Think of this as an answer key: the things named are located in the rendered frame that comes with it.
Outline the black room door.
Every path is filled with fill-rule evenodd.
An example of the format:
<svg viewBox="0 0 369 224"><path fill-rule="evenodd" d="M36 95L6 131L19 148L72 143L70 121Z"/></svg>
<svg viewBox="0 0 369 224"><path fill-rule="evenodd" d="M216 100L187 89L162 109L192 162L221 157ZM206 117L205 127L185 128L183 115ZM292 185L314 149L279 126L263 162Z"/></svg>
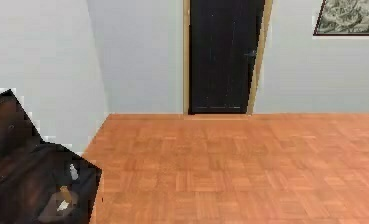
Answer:
<svg viewBox="0 0 369 224"><path fill-rule="evenodd" d="M190 0L189 114L245 114L265 0Z"/></svg>

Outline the dark brown wooden cabinet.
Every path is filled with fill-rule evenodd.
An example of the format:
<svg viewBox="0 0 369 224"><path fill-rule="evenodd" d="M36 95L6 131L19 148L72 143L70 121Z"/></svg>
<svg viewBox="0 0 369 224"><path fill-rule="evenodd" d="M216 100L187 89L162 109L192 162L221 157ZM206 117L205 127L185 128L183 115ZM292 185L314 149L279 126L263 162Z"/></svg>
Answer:
<svg viewBox="0 0 369 224"><path fill-rule="evenodd" d="M0 93L0 224L89 224L101 174L45 141L12 90Z"/></svg>

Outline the dark framed grey picture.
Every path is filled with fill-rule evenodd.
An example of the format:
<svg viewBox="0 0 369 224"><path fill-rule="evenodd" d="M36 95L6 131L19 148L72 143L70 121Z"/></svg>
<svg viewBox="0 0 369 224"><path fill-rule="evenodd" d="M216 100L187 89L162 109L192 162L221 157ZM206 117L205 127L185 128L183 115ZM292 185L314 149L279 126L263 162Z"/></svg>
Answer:
<svg viewBox="0 0 369 224"><path fill-rule="evenodd" d="M369 0L322 0L314 36L369 36Z"/></svg>

